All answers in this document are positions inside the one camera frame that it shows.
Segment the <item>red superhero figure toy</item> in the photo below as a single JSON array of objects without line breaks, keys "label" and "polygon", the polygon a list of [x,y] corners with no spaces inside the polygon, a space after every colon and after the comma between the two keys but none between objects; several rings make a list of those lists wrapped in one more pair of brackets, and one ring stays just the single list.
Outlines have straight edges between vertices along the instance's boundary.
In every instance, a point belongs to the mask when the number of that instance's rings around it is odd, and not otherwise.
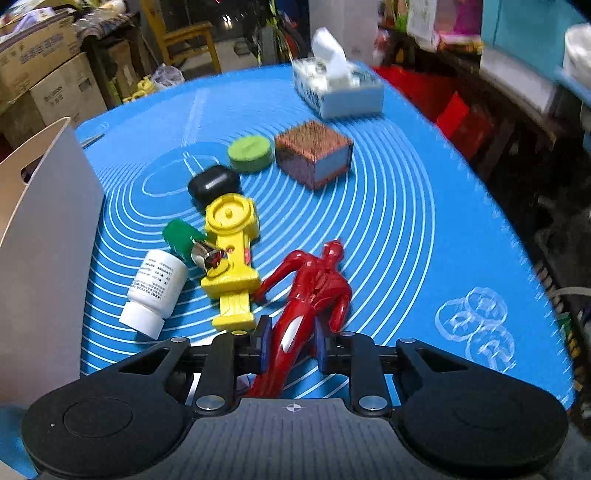
[{"label": "red superhero figure toy", "polygon": [[280,396],[298,355],[315,331],[319,314],[331,312],[329,330],[338,333],[342,329],[353,296],[348,281],[338,270],[342,258],[344,247],[339,240],[325,243],[320,257],[294,250],[253,294],[254,302],[263,303],[271,288],[288,274],[295,274],[286,306],[273,326],[269,368],[256,375],[247,393],[250,398]]}]

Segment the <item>white medicine bottle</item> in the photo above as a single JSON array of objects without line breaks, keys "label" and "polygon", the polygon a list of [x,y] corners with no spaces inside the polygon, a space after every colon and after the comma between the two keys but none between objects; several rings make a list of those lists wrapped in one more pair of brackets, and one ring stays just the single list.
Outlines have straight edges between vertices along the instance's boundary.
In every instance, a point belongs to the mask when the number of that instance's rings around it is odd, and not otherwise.
[{"label": "white medicine bottle", "polygon": [[128,289],[119,322],[157,340],[187,277],[180,259],[163,250],[149,250]]}]

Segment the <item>green handled metal stamp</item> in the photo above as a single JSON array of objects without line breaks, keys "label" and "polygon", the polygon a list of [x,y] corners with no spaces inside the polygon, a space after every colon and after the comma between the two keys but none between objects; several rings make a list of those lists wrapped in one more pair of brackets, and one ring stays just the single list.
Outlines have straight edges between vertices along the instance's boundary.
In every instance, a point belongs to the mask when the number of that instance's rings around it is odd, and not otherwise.
[{"label": "green handled metal stamp", "polygon": [[226,258],[223,250],[181,219],[171,220],[162,230],[162,237],[177,256],[204,271],[216,268]]}]

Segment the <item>beige plastic storage bin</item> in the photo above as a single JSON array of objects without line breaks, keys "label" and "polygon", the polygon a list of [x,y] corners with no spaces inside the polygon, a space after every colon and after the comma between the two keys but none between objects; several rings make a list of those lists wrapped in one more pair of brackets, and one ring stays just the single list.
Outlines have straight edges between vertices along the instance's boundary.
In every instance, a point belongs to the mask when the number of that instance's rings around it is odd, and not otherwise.
[{"label": "beige plastic storage bin", "polygon": [[1,164],[1,401],[28,407],[79,377],[103,189],[69,118]]}]

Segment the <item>yellow plastic toy launcher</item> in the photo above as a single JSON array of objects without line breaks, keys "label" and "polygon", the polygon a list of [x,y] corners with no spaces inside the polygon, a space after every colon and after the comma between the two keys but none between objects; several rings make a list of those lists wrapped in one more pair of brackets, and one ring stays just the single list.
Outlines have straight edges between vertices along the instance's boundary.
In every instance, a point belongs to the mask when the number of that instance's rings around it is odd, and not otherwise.
[{"label": "yellow plastic toy launcher", "polygon": [[252,242],[259,238],[256,205],[238,193],[216,198],[205,209],[205,232],[226,254],[200,281],[205,294],[219,303],[212,326],[218,331],[256,328],[250,311],[250,295],[260,286],[259,273],[252,268]]}]

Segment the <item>blue silicone baking mat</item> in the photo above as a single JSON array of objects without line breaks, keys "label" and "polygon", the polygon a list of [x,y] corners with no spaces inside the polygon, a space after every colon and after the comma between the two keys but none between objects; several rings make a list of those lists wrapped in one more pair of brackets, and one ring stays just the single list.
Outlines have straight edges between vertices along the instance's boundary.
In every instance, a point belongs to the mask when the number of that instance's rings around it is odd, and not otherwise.
[{"label": "blue silicone baking mat", "polygon": [[73,128],[103,189],[78,379],[26,407],[35,479],[535,479],[564,453],[573,401],[550,302],[502,210],[394,89],[342,120],[351,169],[318,191],[270,167],[242,179],[259,213],[252,264],[338,239],[353,296],[315,331],[280,399],[246,398],[252,334],[218,333],[193,273],[158,340],[118,321],[145,254],[180,218],[190,178],[231,142],[312,119],[287,67],[186,83]]}]

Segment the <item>black earbuds case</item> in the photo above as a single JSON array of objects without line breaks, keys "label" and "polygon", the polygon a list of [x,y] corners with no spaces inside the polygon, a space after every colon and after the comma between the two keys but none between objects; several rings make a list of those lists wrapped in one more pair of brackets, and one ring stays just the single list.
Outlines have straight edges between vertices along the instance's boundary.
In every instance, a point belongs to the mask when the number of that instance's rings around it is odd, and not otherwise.
[{"label": "black earbuds case", "polygon": [[239,175],[224,165],[214,165],[195,175],[187,184],[193,204],[204,209],[216,198],[242,192]]}]

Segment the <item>patterned square gift box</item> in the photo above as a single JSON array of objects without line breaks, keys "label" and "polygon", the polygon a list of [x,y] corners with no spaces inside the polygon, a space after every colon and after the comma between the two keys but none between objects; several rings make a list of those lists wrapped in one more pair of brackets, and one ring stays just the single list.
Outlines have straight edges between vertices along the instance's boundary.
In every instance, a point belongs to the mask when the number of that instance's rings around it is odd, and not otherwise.
[{"label": "patterned square gift box", "polygon": [[312,191],[346,174],[353,161],[353,140],[311,120],[274,137],[276,164]]}]

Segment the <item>green round tin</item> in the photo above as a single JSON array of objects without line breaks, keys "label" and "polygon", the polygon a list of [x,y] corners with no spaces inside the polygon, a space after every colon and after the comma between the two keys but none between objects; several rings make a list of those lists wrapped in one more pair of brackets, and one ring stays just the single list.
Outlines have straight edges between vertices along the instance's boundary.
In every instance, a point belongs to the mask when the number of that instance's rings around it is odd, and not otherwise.
[{"label": "green round tin", "polygon": [[228,158],[229,165],[235,171],[259,172],[273,163],[273,143],[259,135],[243,136],[228,147]]}]

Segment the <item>tissue box with tissue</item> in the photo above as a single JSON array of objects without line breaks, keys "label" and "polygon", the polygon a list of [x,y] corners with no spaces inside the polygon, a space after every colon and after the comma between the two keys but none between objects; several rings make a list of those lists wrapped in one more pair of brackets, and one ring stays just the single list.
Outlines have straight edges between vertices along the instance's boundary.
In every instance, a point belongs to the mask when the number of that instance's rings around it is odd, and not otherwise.
[{"label": "tissue box with tissue", "polygon": [[322,120],[383,113],[385,88],[376,74],[346,59],[325,27],[315,30],[312,56],[291,62],[294,89]]}]

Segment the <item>yellow oil jug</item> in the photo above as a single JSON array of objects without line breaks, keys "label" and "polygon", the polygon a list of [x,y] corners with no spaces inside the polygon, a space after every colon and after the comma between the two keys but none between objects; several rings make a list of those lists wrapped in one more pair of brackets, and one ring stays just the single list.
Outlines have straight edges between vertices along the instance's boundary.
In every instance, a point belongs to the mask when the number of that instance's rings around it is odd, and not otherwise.
[{"label": "yellow oil jug", "polygon": [[151,95],[157,91],[155,84],[149,77],[143,77],[138,83],[134,93],[122,99],[122,103],[130,103],[145,96]]}]

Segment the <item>wooden chair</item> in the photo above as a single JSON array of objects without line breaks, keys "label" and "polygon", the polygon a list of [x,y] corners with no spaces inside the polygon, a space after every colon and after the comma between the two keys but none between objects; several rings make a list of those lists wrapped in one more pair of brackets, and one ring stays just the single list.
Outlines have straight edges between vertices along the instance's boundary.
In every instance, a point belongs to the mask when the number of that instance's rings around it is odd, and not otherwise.
[{"label": "wooden chair", "polygon": [[[141,0],[142,12],[155,37],[156,44],[166,65],[175,66],[193,57],[208,54],[215,74],[221,74],[221,62],[214,45],[211,22],[204,21],[176,30],[168,31],[161,12],[151,0]],[[170,48],[187,43],[189,40],[204,40],[204,46],[188,47],[177,53],[171,53]]]}]

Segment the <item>stacked cardboard boxes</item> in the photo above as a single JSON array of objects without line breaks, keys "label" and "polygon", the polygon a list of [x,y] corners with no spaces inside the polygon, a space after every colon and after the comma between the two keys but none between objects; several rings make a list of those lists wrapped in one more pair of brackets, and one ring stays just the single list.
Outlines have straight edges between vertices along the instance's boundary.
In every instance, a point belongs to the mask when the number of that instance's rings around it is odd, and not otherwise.
[{"label": "stacked cardboard boxes", "polygon": [[63,117],[106,111],[74,30],[74,11],[33,10],[1,27],[1,141],[15,149]]}]

